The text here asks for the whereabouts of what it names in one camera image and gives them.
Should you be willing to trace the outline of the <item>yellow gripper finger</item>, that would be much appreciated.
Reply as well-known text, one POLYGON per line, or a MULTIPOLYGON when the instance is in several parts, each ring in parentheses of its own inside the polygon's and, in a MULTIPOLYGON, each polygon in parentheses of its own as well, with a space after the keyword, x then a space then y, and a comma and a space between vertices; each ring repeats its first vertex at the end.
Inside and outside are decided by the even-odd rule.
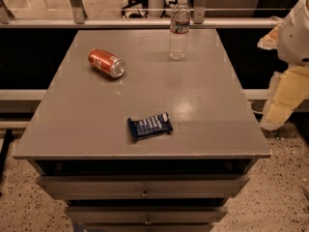
POLYGON ((277 48, 278 32, 280 26, 275 26, 271 31, 264 35, 257 43, 257 47, 265 50, 272 50, 277 48))
POLYGON ((283 73, 275 72, 268 86, 261 128, 278 130, 308 96, 308 67, 292 66, 283 73))

